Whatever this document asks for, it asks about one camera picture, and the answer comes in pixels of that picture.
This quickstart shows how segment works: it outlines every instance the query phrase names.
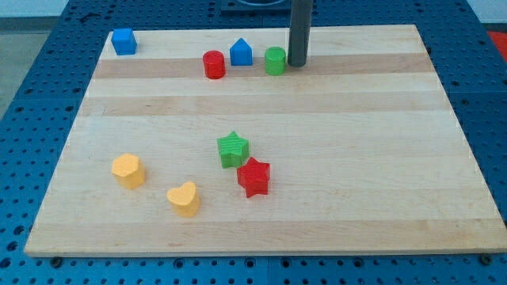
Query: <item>green star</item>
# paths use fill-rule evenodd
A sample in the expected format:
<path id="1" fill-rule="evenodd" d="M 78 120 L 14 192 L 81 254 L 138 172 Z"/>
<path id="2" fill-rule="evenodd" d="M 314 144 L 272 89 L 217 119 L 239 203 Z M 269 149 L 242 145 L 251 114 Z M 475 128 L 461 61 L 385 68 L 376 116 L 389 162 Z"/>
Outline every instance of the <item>green star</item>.
<path id="1" fill-rule="evenodd" d="M 217 139 L 222 168 L 240 167 L 250 156 L 248 140 L 238 137 L 235 131 L 227 137 Z"/>

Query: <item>green cylinder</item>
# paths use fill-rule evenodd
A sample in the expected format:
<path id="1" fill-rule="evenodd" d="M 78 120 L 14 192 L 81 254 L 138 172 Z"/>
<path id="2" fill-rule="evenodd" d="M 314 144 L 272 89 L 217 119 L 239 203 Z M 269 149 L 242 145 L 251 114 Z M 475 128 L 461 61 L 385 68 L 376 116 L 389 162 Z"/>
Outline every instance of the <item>green cylinder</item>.
<path id="1" fill-rule="evenodd" d="M 285 50 L 281 47 L 270 47 L 264 54 L 266 73 L 281 75 L 285 72 Z"/>

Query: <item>toy block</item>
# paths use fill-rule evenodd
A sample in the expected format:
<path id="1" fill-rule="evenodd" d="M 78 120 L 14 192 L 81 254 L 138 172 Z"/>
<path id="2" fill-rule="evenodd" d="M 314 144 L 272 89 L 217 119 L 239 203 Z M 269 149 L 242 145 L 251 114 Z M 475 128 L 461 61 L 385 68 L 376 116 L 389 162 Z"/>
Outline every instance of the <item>toy block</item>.
<path id="1" fill-rule="evenodd" d="M 256 194 L 268 195 L 270 164 L 250 158 L 248 162 L 238 168 L 238 184 L 246 190 L 246 198 Z"/>
<path id="2" fill-rule="evenodd" d="M 203 55 L 204 73 L 207 78 L 220 79 L 225 75 L 225 58 L 220 51 L 208 51 Z"/>
<path id="3" fill-rule="evenodd" d="M 231 54 L 232 66 L 251 66 L 254 64 L 252 60 L 252 48 L 243 38 L 240 38 L 229 48 L 229 53 Z"/>
<path id="4" fill-rule="evenodd" d="M 285 50 L 283 48 L 268 48 L 264 54 L 264 59 L 267 74 L 278 76 L 285 72 Z"/>
<path id="5" fill-rule="evenodd" d="M 239 167 L 250 156 L 248 140 L 240 138 L 235 131 L 217 139 L 222 168 Z"/>
<path id="6" fill-rule="evenodd" d="M 197 186 L 192 182 L 185 182 L 179 188 L 172 188 L 166 194 L 174 213 L 181 217 L 192 218 L 200 206 Z"/>
<path id="7" fill-rule="evenodd" d="M 117 55 L 134 55 L 137 48 L 131 28 L 115 28 L 112 31 L 112 45 Z"/>
<path id="8" fill-rule="evenodd" d="M 144 183 L 145 169 L 141 160 L 134 154 L 122 154 L 112 162 L 112 174 L 119 185 L 135 189 Z"/>

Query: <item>red cylinder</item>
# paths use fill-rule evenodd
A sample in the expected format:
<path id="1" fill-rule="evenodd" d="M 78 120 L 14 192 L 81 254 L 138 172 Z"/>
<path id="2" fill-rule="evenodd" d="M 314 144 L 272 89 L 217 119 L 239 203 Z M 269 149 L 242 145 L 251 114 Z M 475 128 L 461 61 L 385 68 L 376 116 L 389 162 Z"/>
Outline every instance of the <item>red cylinder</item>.
<path id="1" fill-rule="evenodd" d="M 225 59 L 220 51 L 208 51 L 203 55 L 204 73 L 207 78 L 220 79 L 225 75 Z"/>

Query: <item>red star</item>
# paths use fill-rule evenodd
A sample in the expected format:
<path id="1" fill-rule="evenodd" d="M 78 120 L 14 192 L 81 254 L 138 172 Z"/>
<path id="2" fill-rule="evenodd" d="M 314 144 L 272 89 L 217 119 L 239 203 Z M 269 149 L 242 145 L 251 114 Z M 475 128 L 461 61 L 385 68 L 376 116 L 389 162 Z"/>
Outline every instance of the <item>red star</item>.
<path id="1" fill-rule="evenodd" d="M 238 168 L 238 183 L 246 190 L 246 198 L 255 194 L 268 195 L 269 167 L 269 163 L 250 158 Z"/>

